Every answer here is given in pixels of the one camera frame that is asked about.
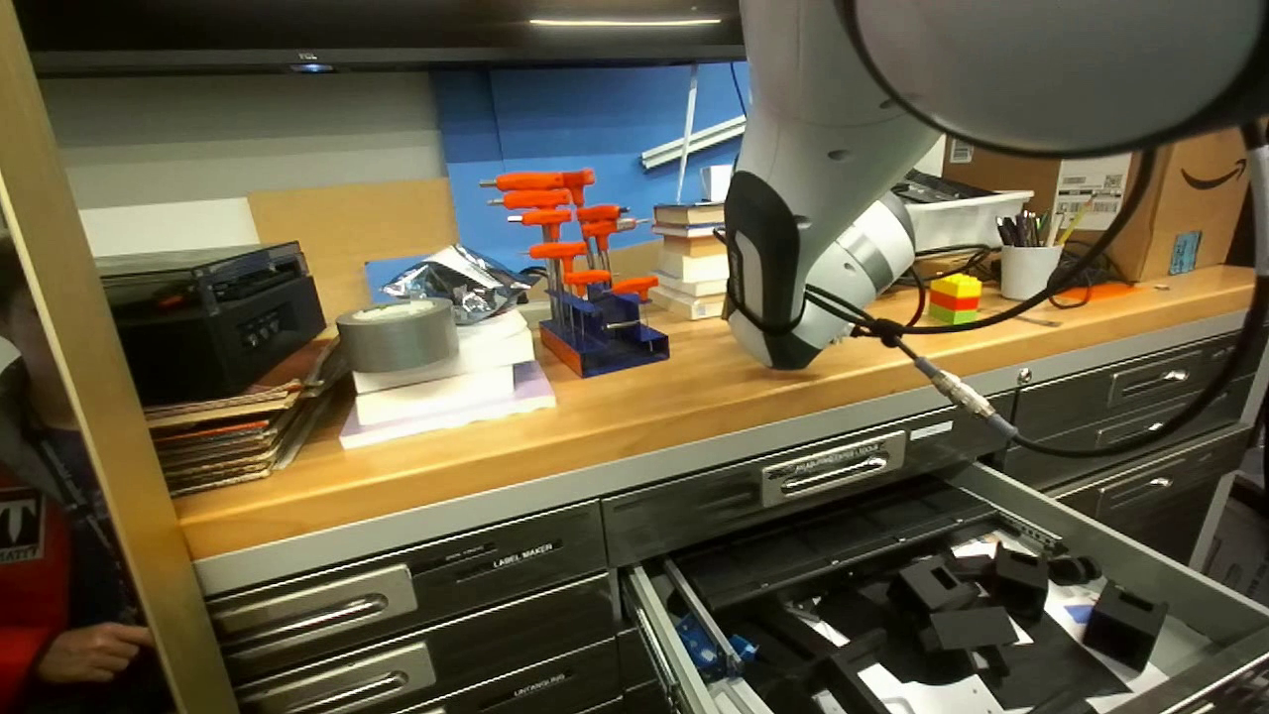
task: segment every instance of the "wooden post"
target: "wooden post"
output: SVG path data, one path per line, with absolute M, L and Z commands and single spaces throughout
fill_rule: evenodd
M 173 701 L 239 712 L 12 3 L 0 3 L 0 206 Z

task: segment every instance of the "orange tool holder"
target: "orange tool holder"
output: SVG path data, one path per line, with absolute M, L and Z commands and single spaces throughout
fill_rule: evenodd
M 586 206 L 591 183 L 591 169 L 522 169 L 488 183 L 517 225 L 543 230 L 543 241 L 527 249 L 551 275 L 551 322 L 538 325 L 538 339 L 583 376 L 670 356 L 670 339 L 640 319 L 653 279 L 615 281 L 607 262 L 611 237 L 629 225 L 627 206 Z

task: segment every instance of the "red clothing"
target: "red clothing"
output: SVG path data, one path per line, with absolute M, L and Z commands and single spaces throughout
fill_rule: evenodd
M 70 526 L 0 474 L 0 712 L 17 712 L 52 634 L 67 630 Z

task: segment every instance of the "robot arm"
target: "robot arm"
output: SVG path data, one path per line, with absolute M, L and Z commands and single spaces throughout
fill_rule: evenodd
M 870 304 L 913 267 L 879 196 L 936 132 L 1102 156 L 1269 114 L 1265 0 L 742 0 L 742 24 L 753 111 L 727 196 L 731 331 L 779 369 L 849 331 L 809 287 Z

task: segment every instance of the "roll of tape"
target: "roll of tape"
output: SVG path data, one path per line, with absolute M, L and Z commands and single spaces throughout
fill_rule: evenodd
M 356 311 L 340 322 L 352 373 L 395 373 L 451 363 L 460 351 L 449 300 Z

